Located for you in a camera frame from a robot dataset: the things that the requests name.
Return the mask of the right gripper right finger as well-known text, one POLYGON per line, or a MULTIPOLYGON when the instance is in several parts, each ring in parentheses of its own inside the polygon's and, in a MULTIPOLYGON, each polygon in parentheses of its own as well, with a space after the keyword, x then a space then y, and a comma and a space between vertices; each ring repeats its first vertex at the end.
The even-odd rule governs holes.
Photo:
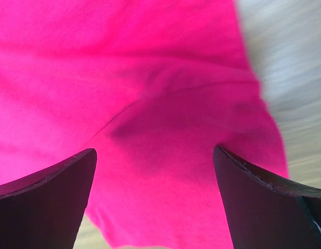
POLYGON ((220 146, 213 163, 234 248, 321 248, 321 189, 281 177, 220 146))

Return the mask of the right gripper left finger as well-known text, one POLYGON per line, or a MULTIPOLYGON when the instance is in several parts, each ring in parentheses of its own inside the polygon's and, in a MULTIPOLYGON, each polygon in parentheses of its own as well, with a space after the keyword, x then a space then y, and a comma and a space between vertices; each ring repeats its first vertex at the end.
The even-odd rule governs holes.
POLYGON ((0 185, 0 248, 73 248, 96 162, 89 148, 0 185))

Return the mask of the pink red t shirt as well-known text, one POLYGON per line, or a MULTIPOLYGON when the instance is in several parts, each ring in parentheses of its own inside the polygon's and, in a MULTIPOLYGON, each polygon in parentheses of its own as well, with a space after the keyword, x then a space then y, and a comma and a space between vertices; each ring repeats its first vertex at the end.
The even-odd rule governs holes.
POLYGON ((232 248, 218 144, 288 176, 233 1, 0 1, 0 185, 92 147, 110 246, 232 248))

